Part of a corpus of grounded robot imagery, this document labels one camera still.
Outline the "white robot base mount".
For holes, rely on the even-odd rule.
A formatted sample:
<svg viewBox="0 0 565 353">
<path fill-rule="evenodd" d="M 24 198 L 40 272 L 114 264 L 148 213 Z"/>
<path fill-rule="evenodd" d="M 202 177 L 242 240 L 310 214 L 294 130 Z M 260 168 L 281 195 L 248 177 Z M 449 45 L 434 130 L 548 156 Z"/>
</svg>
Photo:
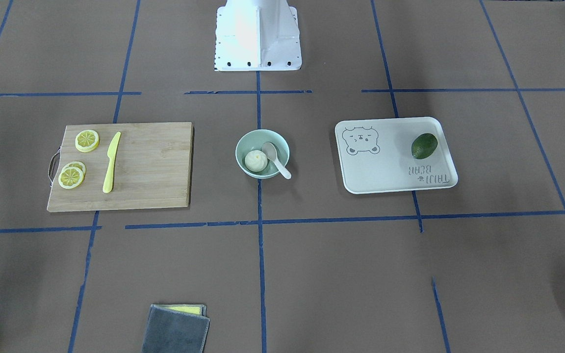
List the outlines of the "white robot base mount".
<svg viewBox="0 0 565 353">
<path fill-rule="evenodd" d="M 298 12 L 286 0 L 228 0 L 216 20 L 215 71 L 301 69 Z"/>
</svg>

